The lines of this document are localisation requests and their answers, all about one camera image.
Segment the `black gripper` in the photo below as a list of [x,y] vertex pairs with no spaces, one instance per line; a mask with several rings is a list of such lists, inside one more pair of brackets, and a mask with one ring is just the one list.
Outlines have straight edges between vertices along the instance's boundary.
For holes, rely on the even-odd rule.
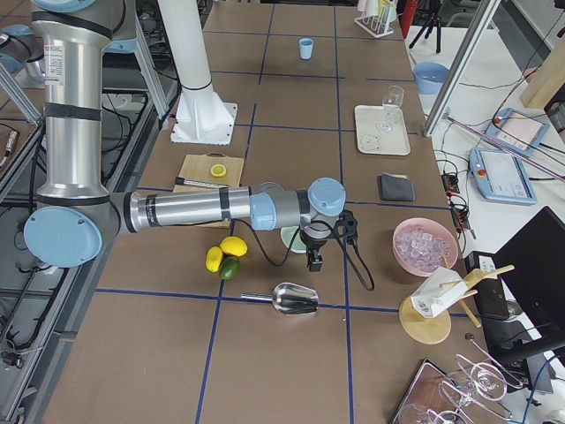
[[330,237],[330,230],[303,229],[299,232],[300,239],[305,244],[308,270],[319,272],[323,266],[321,248]]

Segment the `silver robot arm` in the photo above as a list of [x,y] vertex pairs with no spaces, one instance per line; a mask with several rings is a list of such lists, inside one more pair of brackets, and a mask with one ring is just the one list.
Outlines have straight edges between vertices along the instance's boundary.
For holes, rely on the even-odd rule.
[[1,29],[1,65],[22,87],[44,88],[44,51],[30,27],[17,24]]
[[44,42],[47,177],[24,239],[42,262],[73,268],[115,237],[149,227],[246,218],[256,231],[297,226],[318,250],[343,214],[346,193],[333,178],[305,190],[255,187],[143,195],[102,184],[102,57],[137,44],[132,1],[36,1],[34,29]]

